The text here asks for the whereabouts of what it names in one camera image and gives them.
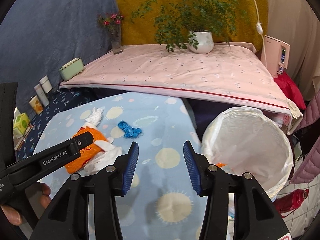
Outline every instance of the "tin can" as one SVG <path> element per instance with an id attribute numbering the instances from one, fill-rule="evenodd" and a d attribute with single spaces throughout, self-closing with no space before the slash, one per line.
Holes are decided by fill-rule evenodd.
<path id="1" fill-rule="evenodd" d="M 278 70 L 279 75 L 281 75 L 283 73 L 283 71 L 284 71 L 284 67 L 279 66 L 279 70 Z"/>
<path id="2" fill-rule="evenodd" d="M 46 94 L 52 90 L 48 76 L 44 76 L 42 79 L 40 79 L 39 83 Z"/>
<path id="3" fill-rule="evenodd" d="M 33 108 L 33 110 L 36 112 L 36 114 L 41 114 L 43 111 L 43 107 L 39 101 L 39 98 L 37 96 L 34 96 L 30 99 L 29 104 Z"/>
<path id="4" fill-rule="evenodd" d="M 40 84 L 37 84 L 35 86 L 35 91 L 36 91 L 38 97 L 40 98 L 43 106 L 46 107 L 49 104 L 49 100 L 47 99 L 47 96 L 45 95 Z"/>

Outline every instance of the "yellow tissue box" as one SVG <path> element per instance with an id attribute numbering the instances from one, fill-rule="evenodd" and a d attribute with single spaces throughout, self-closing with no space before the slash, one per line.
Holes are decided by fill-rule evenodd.
<path id="1" fill-rule="evenodd" d="M 20 133 L 20 134 L 24 135 L 29 123 L 30 123 L 30 119 L 28 118 L 26 113 L 19 114 L 16 117 L 16 120 L 13 124 L 13 133 L 14 134 Z"/>

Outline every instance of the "screw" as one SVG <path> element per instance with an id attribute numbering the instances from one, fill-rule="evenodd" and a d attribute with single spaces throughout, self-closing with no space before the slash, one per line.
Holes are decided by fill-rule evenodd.
<path id="1" fill-rule="evenodd" d="M 217 167 L 216 165 L 212 165 L 212 164 L 211 164 L 211 165 L 208 166 L 208 170 L 209 170 L 209 171 L 217 171 L 217 170 L 218 170 L 218 167 Z"/>
<path id="2" fill-rule="evenodd" d="M 78 173 L 74 173 L 74 174 L 72 174 L 71 175 L 71 180 L 77 180 L 77 179 L 79 179 L 79 174 Z"/>
<path id="3" fill-rule="evenodd" d="M 253 178 L 252 174 L 249 173 L 249 172 L 246 172 L 246 173 L 244 174 L 244 177 L 245 177 L 246 179 L 252 179 L 252 178 Z"/>
<path id="4" fill-rule="evenodd" d="M 109 165 L 109 166 L 106 167 L 106 171 L 107 171 L 107 172 L 113 172 L 113 171 L 115 171 L 115 170 L 116 170 L 116 168 L 115 168 L 115 166 L 113 166 L 113 165 Z"/>

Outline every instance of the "light blue tablecloth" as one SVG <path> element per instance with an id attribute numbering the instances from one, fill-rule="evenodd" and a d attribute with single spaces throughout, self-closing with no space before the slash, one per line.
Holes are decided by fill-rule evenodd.
<path id="1" fill-rule="evenodd" d="M 114 145 L 127 153 L 132 141 L 139 144 L 132 187 L 125 197 L 116 198 L 124 239 L 198 239 L 207 198 L 198 197 L 192 189 L 183 158 L 186 140 L 191 141 L 196 152 L 200 152 L 200 143 L 181 99 L 129 92 L 59 113 L 45 128 L 35 153 L 72 137 L 93 107 L 104 107 L 98 129 L 106 137 L 115 137 Z M 117 128 L 121 120 L 140 127 L 142 135 L 136 139 L 124 138 Z M 54 197 L 69 176 L 62 167 L 42 182 L 50 186 Z M 89 233 L 90 239 L 95 239 L 92 197 Z"/>

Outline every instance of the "navy blue patterned fabric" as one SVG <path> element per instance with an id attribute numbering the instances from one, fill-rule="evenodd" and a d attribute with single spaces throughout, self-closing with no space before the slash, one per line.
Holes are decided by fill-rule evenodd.
<path id="1" fill-rule="evenodd" d="M 30 121 L 33 127 L 26 137 L 26 141 L 23 143 L 21 149 L 17 152 L 17 160 L 25 159 L 33 154 L 44 128 L 57 113 L 89 103 L 96 99 L 95 94 L 87 88 L 71 90 L 61 89 L 60 91 L 57 91 L 55 99 L 44 108 L 41 114 L 36 115 Z"/>

